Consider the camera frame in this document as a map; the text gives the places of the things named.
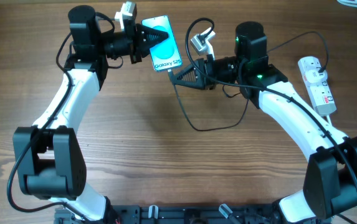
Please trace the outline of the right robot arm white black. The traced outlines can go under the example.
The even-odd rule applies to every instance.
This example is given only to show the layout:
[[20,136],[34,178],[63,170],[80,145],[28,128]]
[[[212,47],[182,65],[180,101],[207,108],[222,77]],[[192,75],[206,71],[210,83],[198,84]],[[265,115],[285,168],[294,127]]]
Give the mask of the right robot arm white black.
[[234,86],[256,108],[271,116],[302,150],[308,165],[300,191],[274,203],[270,223],[322,222],[357,207],[357,136],[349,137],[314,111],[288,78],[269,63],[267,38],[258,22],[236,27],[235,54],[215,59],[213,28],[185,37],[185,48],[205,52],[179,73],[174,86],[200,90]]

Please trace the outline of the blue Galaxy smartphone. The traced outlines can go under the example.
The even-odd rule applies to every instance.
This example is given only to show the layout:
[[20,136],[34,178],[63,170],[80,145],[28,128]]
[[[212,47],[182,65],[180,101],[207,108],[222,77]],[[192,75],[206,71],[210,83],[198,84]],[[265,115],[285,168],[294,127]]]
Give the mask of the blue Galaxy smartphone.
[[174,38],[174,32],[167,15],[143,19],[142,25],[152,29],[168,33],[168,38],[162,43],[150,48],[153,68],[156,72],[162,72],[172,68],[180,67],[183,62]]

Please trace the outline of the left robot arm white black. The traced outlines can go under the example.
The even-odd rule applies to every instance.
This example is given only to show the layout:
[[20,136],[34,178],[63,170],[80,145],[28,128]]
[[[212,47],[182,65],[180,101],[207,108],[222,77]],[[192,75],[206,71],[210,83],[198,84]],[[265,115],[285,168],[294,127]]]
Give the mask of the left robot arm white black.
[[141,62],[150,49],[168,38],[166,32],[136,23],[136,4],[125,2],[110,24],[120,31],[100,30],[106,15],[81,5],[68,13],[70,31],[63,41],[69,47],[59,65],[62,84],[46,111],[29,127],[12,137],[15,164],[10,179],[17,179],[23,194],[62,206],[80,223],[120,223],[110,200],[87,182],[87,168],[77,140],[82,118],[101,90],[110,69],[108,61],[129,56]]

